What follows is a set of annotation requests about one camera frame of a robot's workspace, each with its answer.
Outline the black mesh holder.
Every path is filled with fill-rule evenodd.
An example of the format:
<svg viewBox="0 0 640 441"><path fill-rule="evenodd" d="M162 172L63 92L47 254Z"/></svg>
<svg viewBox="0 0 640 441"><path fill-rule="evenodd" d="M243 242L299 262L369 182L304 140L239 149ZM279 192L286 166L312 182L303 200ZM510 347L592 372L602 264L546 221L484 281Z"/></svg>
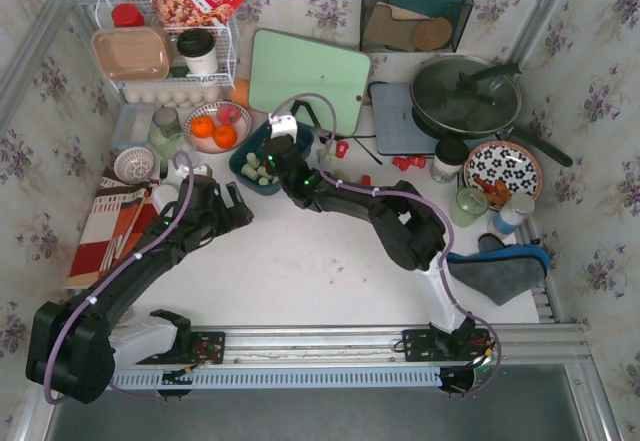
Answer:
<svg viewBox="0 0 640 441"><path fill-rule="evenodd" d="M473 7L474 0L362 0L359 49L364 52L454 53ZM446 18L452 25L449 42L433 51L414 48L411 34L415 26L438 17Z"/></svg>

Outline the green glass jar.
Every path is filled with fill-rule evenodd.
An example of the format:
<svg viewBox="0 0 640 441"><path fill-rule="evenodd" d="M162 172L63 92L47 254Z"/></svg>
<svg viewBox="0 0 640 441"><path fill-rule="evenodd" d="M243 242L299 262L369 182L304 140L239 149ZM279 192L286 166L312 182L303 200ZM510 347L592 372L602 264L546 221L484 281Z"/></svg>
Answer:
<svg viewBox="0 0 640 441"><path fill-rule="evenodd" d="M450 209L450 219L456 226L468 227L482 216L488 207L488 200L480 189L464 187L455 195Z"/></svg>

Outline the teal storage basket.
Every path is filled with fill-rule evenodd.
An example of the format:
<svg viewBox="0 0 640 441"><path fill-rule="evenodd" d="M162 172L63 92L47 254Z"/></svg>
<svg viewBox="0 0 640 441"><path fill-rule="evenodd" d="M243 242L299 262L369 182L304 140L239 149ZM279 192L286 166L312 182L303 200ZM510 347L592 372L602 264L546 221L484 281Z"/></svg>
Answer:
<svg viewBox="0 0 640 441"><path fill-rule="evenodd" d="M259 168L268 168L269 163L264 151L264 143L268 140L270 134L271 128L269 123L265 121L240 144L229 159L229 168L237 180L245 187L263 196L275 195L281 190L280 183L277 180L272 180L268 184L261 184L259 177L256 179L247 177L243 173L243 168L249 165L247 160L249 154L253 154L259 162L255 171L258 171ZM304 159L309 156L313 143L314 134L312 131L308 127L298 124L296 145Z"/></svg>

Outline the round cork coaster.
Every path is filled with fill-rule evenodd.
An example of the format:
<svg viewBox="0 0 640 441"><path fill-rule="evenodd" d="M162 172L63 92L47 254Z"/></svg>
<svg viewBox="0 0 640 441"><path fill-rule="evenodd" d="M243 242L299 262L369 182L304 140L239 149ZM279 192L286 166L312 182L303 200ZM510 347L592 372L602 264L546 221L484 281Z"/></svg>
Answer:
<svg viewBox="0 0 640 441"><path fill-rule="evenodd" d="M446 18L427 19L415 26L411 42L413 47L420 51L438 50L449 42L452 33L452 25Z"/></svg>

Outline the red lid jar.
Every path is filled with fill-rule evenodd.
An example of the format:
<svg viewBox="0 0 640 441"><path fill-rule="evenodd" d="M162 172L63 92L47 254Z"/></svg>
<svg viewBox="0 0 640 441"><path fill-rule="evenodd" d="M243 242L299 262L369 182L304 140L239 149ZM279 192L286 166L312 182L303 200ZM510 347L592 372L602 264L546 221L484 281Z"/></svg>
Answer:
<svg viewBox="0 0 640 441"><path fill-rule="evenodd" d="M111 11L115 28L132 28L145 25L145 19L138 7L131 3L115 6Z"/></svg>

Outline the white strainer bowl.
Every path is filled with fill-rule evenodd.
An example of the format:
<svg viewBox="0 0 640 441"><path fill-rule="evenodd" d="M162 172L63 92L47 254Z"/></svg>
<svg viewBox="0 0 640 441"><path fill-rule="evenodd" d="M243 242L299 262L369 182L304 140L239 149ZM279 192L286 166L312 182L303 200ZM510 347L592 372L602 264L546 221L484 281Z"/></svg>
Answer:
<svg viewBox="0 0 640 441"><path fill-rule="evenodd" d="M144 147L122 151L114 162L114 173L124 183L138 184L147 180L155 165L153 153Z"/></svg>

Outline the green capsule cluster top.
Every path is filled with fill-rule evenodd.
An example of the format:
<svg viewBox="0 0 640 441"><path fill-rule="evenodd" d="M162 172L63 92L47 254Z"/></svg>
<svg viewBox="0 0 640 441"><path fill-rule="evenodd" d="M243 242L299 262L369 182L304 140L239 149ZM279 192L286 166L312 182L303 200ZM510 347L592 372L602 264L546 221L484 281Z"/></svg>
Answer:
<svg viewBox="0 0 640 441"><path fill-rule="evenodd" d="M268 179L272 178L272 175L268 172L267 168L264 166L260 166L257 168L257 173L261 176L261 177L266 177Z"/></svg>

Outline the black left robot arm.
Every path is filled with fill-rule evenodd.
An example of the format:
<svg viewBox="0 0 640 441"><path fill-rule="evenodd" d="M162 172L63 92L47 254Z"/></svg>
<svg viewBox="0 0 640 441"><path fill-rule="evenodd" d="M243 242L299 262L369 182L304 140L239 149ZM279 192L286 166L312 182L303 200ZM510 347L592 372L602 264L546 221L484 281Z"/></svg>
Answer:
<svg viewBox="0 0 640 441"><path fill-rule="evenodd" d="M197 175L146 227L116 266L72 299L35 313L26 378L47 394L95 401L116 370L109 337L127 309L163 274L206 242L249 225L254 214L236 183Z"/></svg>

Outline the glass fruit plate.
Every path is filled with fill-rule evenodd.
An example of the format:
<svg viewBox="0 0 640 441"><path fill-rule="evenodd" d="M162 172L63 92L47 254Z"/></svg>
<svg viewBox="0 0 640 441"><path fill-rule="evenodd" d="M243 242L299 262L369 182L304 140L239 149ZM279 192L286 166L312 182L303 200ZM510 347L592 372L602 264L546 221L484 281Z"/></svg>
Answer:
<svg viewBox="0 0 640 441"><path fill-rule="evenodd" d="M251 131L252 120L245 108L219 101L205 104L189 115L183 136L195 150L219 154L238 147Z"/></svg>

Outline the red capsule by cooker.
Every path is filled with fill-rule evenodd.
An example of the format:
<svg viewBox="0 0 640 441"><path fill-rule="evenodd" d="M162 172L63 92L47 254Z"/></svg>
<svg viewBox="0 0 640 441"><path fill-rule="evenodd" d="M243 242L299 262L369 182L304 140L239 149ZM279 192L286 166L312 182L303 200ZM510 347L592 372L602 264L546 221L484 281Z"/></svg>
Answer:
<svg viewBox="0 0 640 441"><path fill-rule="evenodd" d="M392 160L392 164L401 171L407 171L411 166L410 160L404 157L394 157Z"/></svg>
<svg viewBox="0 0 640 441"><path fill-rule="evenodd" d="M408 160L412 166L419 169L424 169L427 166L427 158L425 156L410 156Z"/></svg>

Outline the red capsule by cooker left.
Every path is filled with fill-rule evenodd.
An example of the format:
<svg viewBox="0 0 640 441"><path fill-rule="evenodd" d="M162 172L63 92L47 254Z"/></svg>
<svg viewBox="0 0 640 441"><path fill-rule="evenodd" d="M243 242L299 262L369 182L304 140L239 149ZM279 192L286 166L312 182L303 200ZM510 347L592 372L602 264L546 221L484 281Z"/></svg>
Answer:
<svg viewBox="0 0 640 441"><path fill-rule="evenodd" d="M392 164L401 171L407 171L411 166L410 160L404 157L394 157L392 160Z"/></svg>

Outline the clear glass cup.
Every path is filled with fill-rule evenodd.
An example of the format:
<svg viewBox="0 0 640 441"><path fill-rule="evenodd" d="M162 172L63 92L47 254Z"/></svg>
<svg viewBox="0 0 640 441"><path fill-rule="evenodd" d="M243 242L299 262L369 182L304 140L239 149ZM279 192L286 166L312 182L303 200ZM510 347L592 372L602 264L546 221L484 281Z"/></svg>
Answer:
<svg viewBox="0 0 640 441"><path fill-rule="evenodd" d="M191 144L189 138L182 134L175 134L168 139L169 162L174 167L187 166L186 158L189 158L191 166L199 165L199 152Z"/></svg>

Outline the white plastic scoop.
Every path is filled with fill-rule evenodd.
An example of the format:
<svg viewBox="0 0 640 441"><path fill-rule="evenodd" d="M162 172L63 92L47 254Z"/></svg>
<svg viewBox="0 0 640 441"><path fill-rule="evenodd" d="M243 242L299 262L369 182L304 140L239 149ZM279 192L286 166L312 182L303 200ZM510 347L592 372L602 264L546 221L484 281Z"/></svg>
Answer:
<svg viewBox="0 0 640 441"><path fill-rule="evenodd" d="M174 186L161 184L153 188L151 203L156 213L160 214L168 204L175 202L178 196L179 192Z"/></svg>

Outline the green tinted glass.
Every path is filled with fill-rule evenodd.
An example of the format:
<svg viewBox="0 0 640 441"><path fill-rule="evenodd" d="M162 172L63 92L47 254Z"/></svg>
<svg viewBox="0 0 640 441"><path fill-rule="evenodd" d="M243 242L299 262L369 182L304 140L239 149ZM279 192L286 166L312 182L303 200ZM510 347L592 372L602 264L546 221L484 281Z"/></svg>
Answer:
<svg viewBox="0 0 640 441"><path fill-rule="evenodd" d="M153 113L148 142L161 158L168 160L173 156L181 133L179 115L174 108L162 107Z"/></svg>

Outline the clear storage box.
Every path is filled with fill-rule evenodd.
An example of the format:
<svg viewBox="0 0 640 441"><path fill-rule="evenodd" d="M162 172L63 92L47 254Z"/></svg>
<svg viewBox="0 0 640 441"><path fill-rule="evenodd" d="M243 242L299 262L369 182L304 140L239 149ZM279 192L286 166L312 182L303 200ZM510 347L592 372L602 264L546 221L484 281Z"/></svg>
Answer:
<svg viewBox="0 0 640 441"><path fill-rule="evenodd" d="M125 103L118 115L112 147L126 150L145 146L155 111L156 105L152 103Z"/></svg>

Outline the grey induction cooker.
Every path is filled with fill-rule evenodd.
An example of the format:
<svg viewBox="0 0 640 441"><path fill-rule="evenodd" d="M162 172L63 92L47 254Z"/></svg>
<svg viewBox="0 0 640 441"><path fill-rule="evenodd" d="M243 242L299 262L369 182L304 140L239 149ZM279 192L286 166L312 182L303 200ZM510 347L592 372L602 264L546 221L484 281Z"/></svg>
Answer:
<svg viewBox="0 0 640 441"><path fill-rule="evenodd" d="M372 82L372 104L377 150L385 156L433 156L438 142L414 122L408 83Z"/></svg>

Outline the striped orange cloth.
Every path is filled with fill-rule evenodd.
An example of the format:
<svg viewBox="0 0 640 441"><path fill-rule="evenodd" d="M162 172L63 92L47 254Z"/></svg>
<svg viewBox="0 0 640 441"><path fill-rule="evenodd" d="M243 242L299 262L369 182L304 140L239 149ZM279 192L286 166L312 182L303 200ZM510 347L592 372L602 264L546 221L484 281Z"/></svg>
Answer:
<svg viewBox="0 0 640 441"><path fill-rule="evenodd" d="M158 216L151 195L155 179L131 185L104 171L65 287L92 285L131 252Z"/></svg>

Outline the white cup on rack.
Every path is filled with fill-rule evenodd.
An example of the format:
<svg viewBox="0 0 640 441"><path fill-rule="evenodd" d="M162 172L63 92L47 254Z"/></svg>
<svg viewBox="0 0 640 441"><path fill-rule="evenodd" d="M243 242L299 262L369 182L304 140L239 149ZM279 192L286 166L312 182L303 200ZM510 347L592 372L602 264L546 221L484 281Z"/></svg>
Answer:
<svg viewBox="0 0 640 441"><path fill-rule="evenodd" d="M207 30L192 28L181 32L176 41L178 53L192 74L208 75L218 71L216 40Z"/></svg>

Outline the green cutting board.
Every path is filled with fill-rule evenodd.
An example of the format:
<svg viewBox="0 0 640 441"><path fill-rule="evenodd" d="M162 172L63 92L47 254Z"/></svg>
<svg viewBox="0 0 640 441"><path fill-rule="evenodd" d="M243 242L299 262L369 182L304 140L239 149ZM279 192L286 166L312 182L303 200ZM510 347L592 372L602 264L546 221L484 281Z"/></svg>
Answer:
<svg viewBox="0 0 640 441"><path fill-rule="evenodd" d="M336 132L356 131L364 99L371 58L324 42L269 29L253 39L248 100L258 112L271 113L286 99L303 93L319 125L330 130L328 106L312 93L326 97L337 115Z"/></svg>

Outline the beige plastic container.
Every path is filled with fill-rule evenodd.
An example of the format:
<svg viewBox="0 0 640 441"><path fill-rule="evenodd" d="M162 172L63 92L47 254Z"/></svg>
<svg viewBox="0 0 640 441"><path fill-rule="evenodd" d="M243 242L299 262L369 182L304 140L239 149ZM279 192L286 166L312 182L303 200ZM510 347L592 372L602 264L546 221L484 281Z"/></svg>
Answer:
<svg viewBox="0 0 640 441"><path fill-rule="evenodd" d="M92 48L102 72L114 82L163 80L173 60L170 38L159 27L100 30Z"/></svg>

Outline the orange fruit behind board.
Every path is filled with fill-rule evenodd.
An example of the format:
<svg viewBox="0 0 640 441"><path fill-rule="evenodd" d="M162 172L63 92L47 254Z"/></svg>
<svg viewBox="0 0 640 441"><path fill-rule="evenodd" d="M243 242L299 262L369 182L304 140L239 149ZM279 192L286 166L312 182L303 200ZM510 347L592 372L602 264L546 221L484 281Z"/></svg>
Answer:
<svg viewBox="0 0 640 441"><path fill-rule="evenodd" d="M237 78L235 86L231 92L231 101L246 109L250 108L249 103L249 81L244 78Z"/></svg>

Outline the black wok pan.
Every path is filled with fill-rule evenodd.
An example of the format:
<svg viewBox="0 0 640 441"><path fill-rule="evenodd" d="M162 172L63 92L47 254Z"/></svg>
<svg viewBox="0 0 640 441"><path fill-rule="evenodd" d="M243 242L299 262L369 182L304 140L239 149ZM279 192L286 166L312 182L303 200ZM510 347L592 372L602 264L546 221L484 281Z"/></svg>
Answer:
<svg viewBox="0 0 640 441"><path fill-rule="evenodd" d="M530 145L563 167L572 166L569 155L516 124L523 104L516 83L520 74L517 63L496 65L467 55L431 59L409 83L414 122L438 139L495 135Z"/></svg>

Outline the red capsule by cooker right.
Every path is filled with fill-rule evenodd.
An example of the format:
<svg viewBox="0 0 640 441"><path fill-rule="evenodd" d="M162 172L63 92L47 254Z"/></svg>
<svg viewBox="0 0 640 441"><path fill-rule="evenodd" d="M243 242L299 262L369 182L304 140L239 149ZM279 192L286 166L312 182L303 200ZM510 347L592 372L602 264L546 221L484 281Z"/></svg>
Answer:
<svg viewBox="0 0 640 441"><path fill-rule="evenodd" d="M408 160L412 166L419 169L424 169L427 166L427 158L425 156L410 156Z"/></svg>

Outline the paper coffee cup black lid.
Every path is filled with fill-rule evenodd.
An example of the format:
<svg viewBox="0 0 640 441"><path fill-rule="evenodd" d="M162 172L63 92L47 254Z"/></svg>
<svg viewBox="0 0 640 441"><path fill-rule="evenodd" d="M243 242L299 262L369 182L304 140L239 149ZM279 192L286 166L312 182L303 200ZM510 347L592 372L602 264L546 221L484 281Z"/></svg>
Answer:
<svg viewBox="0 0 640 441"><path fill-rule="evenodd" d="M469 154L469 147L459 139L439 140L430 168L431 178L438 183L452 182L466 163Z"/></svg>

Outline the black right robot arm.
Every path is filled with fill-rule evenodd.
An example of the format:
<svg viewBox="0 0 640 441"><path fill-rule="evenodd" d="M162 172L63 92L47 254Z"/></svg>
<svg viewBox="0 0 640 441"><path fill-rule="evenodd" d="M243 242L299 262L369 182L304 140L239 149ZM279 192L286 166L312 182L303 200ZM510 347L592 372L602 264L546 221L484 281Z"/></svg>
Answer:
<svg viewBox="0 0 640 441"><path fill-rule="evenodd" d="M460 306L449 281L447 241L452 230L434 207L408 182L392 187L363 186L312 169L290 135L264 143L270 169L289 199L301 209L334 212L369 222L388 257L400 268L425 279L430 316L428 339L447 359L473 348L487 356L495 347L490 330Z"/></svg>

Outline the red capsule near board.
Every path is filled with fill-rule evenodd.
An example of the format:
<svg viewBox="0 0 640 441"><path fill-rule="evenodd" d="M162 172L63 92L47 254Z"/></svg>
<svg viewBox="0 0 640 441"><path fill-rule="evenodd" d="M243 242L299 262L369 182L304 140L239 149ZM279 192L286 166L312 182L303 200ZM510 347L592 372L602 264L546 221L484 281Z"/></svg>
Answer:
<svg viewBox="0 0 640 441"><path fill-rule="evenodd" d="M344 141L344 140L338 141L336 143L335 156L339 159L343 159L348 150L349 150L349 144L347 141Z"/></svg>

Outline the white egg tray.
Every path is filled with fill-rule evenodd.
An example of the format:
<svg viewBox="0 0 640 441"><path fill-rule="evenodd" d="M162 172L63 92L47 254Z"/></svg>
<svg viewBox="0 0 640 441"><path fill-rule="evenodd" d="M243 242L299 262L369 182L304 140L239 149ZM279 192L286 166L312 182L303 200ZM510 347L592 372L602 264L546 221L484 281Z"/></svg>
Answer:
<svg viewBox="0 0 640 441"><path fill-rule="evenodd" d="M128 103L148 103L171 108L197 108L207 103L220 101L227 94L220 87L133 87L123 88L122 93Z"/></svg>

